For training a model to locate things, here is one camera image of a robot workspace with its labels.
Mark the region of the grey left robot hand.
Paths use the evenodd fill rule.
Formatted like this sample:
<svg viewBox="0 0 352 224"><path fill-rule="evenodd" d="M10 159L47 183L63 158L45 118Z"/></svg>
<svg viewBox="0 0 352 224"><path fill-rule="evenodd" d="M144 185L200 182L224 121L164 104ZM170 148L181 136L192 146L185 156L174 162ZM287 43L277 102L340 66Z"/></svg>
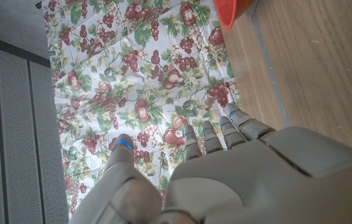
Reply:
<svg viewBox="0 0 352 224"><path fill-rule="evenodd" d="M352 148L299 127L279 131L226 105L223 137L203 123L205 152L185 127L185 160L166 193L134 168L133 141L114 143L72 223L352 223Z"/></svg>

